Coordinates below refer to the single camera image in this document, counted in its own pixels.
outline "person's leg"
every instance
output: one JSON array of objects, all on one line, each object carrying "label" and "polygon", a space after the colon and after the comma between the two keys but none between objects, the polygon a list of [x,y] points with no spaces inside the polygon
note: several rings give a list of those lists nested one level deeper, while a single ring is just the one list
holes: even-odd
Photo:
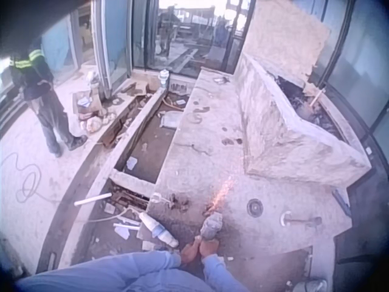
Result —
[{"label": "person's leg", "polygon": [[49,91],[43,96],[43,103],[49,111],[53,127],[57,130],[68,149],[72,151],[82,146],[87,140],[87,137],[75,137],[69,131],[69,119],[67,118],[67,114],[64,112],[64,108],[54,90]]},{"label": "person's leg", "polygon": [[171,43],[171,31],[168,32],[166,40],[166,57],[169,57],[170,54],[170,43]]},{"label": "person's leg", "polygon": [[41,123],[43,135],[46,138],[46,144],[50,153],[53,153],[56,157],[61,156],[61,148],[55,137],[53,126],[50,120],[47,118],[46,110],[43,107],[42,98],[34,99],[27,102],[29,108],[36,114],[38,120]]}]

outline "plastic bottle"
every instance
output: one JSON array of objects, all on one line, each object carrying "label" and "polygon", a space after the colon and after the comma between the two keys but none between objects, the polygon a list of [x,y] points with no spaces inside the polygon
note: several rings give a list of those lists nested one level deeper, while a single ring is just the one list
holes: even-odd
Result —
[{"label": "plastic bottle", "polygon": [[166,88],[167,87],[167,81],[169,79],[169,71],[166,69],[159,72],[158,79],[160,80],[160,87]]},{"label": "plastic bottle", "polygon": [[145,212],[140,213],[139,218],[144,225],[146,225],[147,229],[151,231],[153,237],[158,237],[160,241],[170,245],[172,248],[178,246],[178,240],[176,240],[157,220],[151,218]]}]

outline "glass window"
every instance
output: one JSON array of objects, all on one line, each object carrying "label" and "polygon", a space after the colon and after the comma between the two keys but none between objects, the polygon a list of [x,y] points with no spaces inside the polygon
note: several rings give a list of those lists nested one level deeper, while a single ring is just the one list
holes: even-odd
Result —
[{"label": "glass window", "polygon": [[42,49],[56,81],[68,78],[77,68],[69,38],[69,17],[65,17],[42,35]]},{"label": "glass window", "polygon": [[133,63],[135,67],[145,67],[143,59],[145,48],[146,4],[144,0],[134,0],[133,11]]},{"label": "glass window", "polygon": [[314,67],[314,72],[321,76],[328,65],[329,59],[339,38],[340,28],[345,18],[347,0],[328,0],[323,12],[323,23],[330,29],[329,37]]},{"label": "glass window", "polygon": [[78,8],[78,25],[80,26],[81,49],[83,63],[95,65],[95,54],[93,51],[93,38],[91,26],[91,2]]},{"label": "glass window", "polygon": [[387,161],[389,161],[389,108],[387,109],[386,115],[384,115],[384,118],[375,129],[374,137],[382,149]]},{"label": "glass window", "polygon": [[389,100],[389,19],[377,1],[357,0],[329,83],[372,126]]},{"label": "glass window", "polygon": [[156,26],[156,36],[148,45],[148,66],[190,77],[197,77],[202,66],[231,71],[243,44],[249,4],[244,0],[237,16],[237,0],[159,0],[158,9],[149,11],[149,30]]},{"label": "glass window", "polygon": [[106,1],[105,40],[111,84],[127,74],[128,21],[128,0],[115,0],[115,5]]}]

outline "worker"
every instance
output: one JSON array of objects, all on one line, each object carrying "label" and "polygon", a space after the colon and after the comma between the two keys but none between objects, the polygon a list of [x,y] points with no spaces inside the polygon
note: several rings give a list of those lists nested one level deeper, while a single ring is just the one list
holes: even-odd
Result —
[{"label": "worker", "polygon": [[158,29],[160,35],[160,53],[169,57],[170,53],[170,42],[173,37],[173,30],[175,24],[180,24],[180,20],[174,15],[174,6],[169,6],[167,12],[162,12],[159,15]]},{"label": "worker", "polygon": [[[218,246],[217,240],[196,238],[181,253],[150,251],[103,257],[37,274],[16,285],[23,292],[248,291],[218,259]],[[198,251],[204,264],[205,282],[178,269],[192,262]]]},{"label": "worker", "polygon": [[13,84],[41,122],[46,144],[55,157],[62,153],[53,129],[70,151],[86,142],[85,135],[75,137],[69,131],[67,114],[53,90],[54,77],[42,54],[40,40],[11,56],[10,72]]}]

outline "white pvc pipe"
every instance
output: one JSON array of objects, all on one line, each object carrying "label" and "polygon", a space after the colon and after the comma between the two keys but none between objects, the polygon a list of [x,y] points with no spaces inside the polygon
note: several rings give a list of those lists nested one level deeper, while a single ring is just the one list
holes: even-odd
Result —
[{"label": "white pvc pipe", "polygon": [[92,198],[88,198],[88,199],[85,199],[85,200],[74,202],[74,206],[79,206],[79,205],[87,204],[87,203],[94,202],[94,201],[97,201],[97,200],[102,200],[102,199],[105,199],[105,198],[109,198],[110,196],[112,196],[112,193],[104,193],[104,194],[99,195],[99,196],[93,196]]},{"label": "white pvc pipe", "polygon": [[124,227],[124,228],[128,228],[130,230],[139,230],[140,229],[140,226],[124,225],[124,224],[120,224],[120,223],[114,223],[114,226],[115,227]]}]

